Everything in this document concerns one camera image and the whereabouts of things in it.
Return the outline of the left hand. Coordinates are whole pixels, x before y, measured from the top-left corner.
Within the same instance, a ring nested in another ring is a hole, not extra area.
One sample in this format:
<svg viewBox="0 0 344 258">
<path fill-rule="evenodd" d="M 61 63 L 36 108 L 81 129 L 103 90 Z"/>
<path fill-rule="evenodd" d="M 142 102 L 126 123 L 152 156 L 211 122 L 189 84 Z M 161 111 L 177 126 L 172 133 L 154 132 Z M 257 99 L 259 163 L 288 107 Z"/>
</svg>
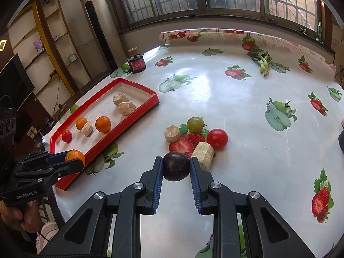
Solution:
<svg viewBox="0 0 344 258">
<path fill-rule="evenodd" d="M 24 211 L 17 207 L 9 207 L 1 201 L 1 218 L 12 229 L 17 231 L 23 230 L 29 233 L 41 231 L 44 225 L 36 200 L 28 202 Z"/>
</svg>

